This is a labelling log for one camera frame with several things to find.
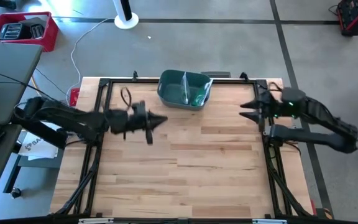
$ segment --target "black object in crate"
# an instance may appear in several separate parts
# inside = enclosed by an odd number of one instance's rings
[[[21,23],[4,24],[0,32],[0,40],[21,40],[30,38],[30,27]]]
[[[30,32],[32,38],[41,38],[44,35],[44,27],[41,24],[34,24],[30,27]]]

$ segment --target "red tag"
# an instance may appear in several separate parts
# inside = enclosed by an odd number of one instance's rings
[[[75,106],[77,104],[79,94],[80,88],[72,88],[70,90],[70,106]]]

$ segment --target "red device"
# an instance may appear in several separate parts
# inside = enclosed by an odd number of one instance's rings
[[[336,10],[342,35],[358,35],[358,0],[342,0]]]

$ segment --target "white cable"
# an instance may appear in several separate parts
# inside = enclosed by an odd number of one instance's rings
[[[75,62],[74,62],[74,59],[73,59],[73,53],[74,53],[74,51],[75,51],[75,49],[76,49],[76,47],[77,47],[77,44],[79,43],[79,41],[80,41],[86,34],[90,33],[92,30],[94,30],[95,28],[97,28],[97,26],[99,26],[100,24],[102,24],[102,23],[108,21],[109,19],[114,19],[114,18],[107,18],[107,19],[101,21],[100,23],[96,24],[94,27],[92,27],[92,29],[90,29],[89,31],[87,31],[86,33],[84,33],[84,34],[75,42],[75,44],[74,44],[74,49],[73,49],[73,51],[71,51],[71,61],[73,62],[73,65],[74,65],[74,67],[75,67],[75,70],[76,70],[77,73],[78,73],[78,82],[77,82],[76,84],[72,85],[72,86],[67,90],[67,93],[66,93],[66,102],[67,102],[67,105],[70,105],[70,103],[68,102],[68,96],[69,96],[70,90],[71,90],[74,86],[76,86],[76,85],[78,85],[78,84],[81,83],[81,77],[82,77],[81,72],[79,71],[79,69],[78,69],[78,67],[76,66],[76,64],[75,64]]]

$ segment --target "teal plastic bin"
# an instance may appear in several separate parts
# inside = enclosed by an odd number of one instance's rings
[[[181,79],[184,74],[185,71],[178,70],[166,70],[162,73],[157,88],[157,93],[162,103],[166,106],[186,110],[198,111],[203,109],[206,102],[208,101],[210,92],[206,96],[203,106],[191,106],[191,102],[194,100],[198,90],[211,81],[210,77],[199,73],[186,72],[187,81],[190,86],[190,103],[186,105],[181,100],[180,85]]]

